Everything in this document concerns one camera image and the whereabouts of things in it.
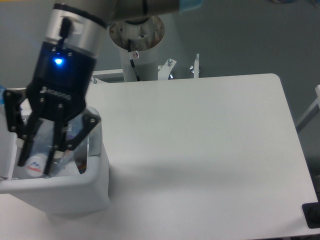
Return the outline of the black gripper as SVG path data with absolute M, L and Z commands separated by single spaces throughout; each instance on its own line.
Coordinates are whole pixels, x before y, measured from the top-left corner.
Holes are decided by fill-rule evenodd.
M 96 59 L 71 48 L 42 43 L 31 83 L 25 89 L 4 91 L 4 108 L 9 132 L 22 141 L 17 165 L 23 167 L 33 148 L 34 138 L 43 123 L 40 118 L 54 121 L 52 148 L 43 174 L 48 175 L 57 152 L 75 150 L 101 122 L 101 117 L 86 107 L 85 96 L 96 65 Z M 24 123 L 21 104 L 28 100 L 32 112 Z M 68 121 L 81 115 L 82 129 L 66 139 Z

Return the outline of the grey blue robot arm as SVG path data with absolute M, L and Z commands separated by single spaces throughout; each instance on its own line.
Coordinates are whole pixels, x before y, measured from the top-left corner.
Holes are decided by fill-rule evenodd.
M 3 93 L 7 128 L 23 143 L 17 165 L 26 164 L 44 120 L 54 123 L 45 175 L 57 153 L 76 149 L 101 122 L 87 110 L 85 97 L 110 24 L 201 5 L 200 0 L 55 1 L 31 82 Z

